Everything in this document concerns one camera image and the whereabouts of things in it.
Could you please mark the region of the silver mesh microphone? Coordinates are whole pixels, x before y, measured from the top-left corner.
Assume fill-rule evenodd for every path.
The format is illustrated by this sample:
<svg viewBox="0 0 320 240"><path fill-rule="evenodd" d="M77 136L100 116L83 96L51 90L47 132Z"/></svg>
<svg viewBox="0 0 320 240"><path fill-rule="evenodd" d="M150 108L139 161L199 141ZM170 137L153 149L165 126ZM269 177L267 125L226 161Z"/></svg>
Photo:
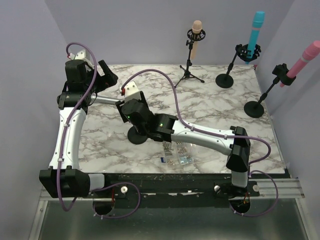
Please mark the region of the silver mesh microphone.
<svg viewBox="0 0 320 240"><path fill-rule="evenodd" d="M92 95L91 96L91 104L93 103L102 103L108 105L115 105L116 102L120 101L117 98L107 97L107 96L99 96L99 95Z"/></svg>

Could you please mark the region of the black round-base mic stand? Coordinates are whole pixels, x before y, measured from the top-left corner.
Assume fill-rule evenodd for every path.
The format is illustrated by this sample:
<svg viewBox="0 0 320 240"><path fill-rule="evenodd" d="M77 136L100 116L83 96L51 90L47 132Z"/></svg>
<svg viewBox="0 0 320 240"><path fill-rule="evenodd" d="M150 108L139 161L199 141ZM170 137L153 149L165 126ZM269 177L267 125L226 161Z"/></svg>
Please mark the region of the black round-base mic stand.
<svg viewBox="0 0 320 240"><path fill-rule="evenodd" d="M141 145L143 143L145 143L148 139L147 136L145 135L140 135L136 128L134 126L132 126L128 132L127 132L127 138L128 140L134 144L134 145Z"/></svg>

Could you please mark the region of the beige microphone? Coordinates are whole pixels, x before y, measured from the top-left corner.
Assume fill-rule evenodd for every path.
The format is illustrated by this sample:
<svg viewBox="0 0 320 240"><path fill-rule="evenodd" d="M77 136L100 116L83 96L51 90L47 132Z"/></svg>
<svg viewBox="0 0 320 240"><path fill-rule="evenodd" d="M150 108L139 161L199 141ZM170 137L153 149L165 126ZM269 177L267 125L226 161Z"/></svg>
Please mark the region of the beige microphone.
<svg viewBox="0 0 320 240"><path fill-rule="evenodd" d="M193 60L196 57L196 52L198 49L198 41L197 40L198 40L198 36L199 36L201 30L202 30L202 22L200 20L195 20L192 25L194 43L193 43L193 47L192 47L191 54L190 54L191 60Z"/></svg>

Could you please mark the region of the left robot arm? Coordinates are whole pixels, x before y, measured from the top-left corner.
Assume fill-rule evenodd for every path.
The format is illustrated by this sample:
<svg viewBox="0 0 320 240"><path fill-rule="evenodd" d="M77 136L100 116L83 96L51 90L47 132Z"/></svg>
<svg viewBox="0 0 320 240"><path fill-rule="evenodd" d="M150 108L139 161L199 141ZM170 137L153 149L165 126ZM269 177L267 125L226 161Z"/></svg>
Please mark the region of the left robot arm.
<svg viewBox="0 0 320 240"><path fill-rule="evenodd" d="M52 198L87 197L91 191L101 198L110 194L111 185L104 174L82 172L79 165L81 132L91 96L118 81L104 60L100 60L98 66L102 74L94 73L93 67L84 60L65 63L66 82L57 97L59 130L56 146L48 169L39 172L39 180Z"/></svg>

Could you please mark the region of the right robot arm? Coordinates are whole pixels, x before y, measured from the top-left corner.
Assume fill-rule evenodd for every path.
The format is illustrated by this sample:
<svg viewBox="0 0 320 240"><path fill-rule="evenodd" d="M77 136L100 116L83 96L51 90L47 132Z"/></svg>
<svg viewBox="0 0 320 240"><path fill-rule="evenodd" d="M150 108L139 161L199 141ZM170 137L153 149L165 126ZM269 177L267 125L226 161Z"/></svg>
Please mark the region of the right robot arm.
<svg viewBox="0 0 320 240"><path fill-rule="evenodd" d="M231 126L218 130L183 123L176 116L152 113L142 91L125 92L124 101L117 104L124 122L132 127L127 133L135 145L147 139L155 142L182 142L209 148L227 156L226 167L231 170L230 191L241 196L248 190L248 171L251 143L242 127Z"/></svg>

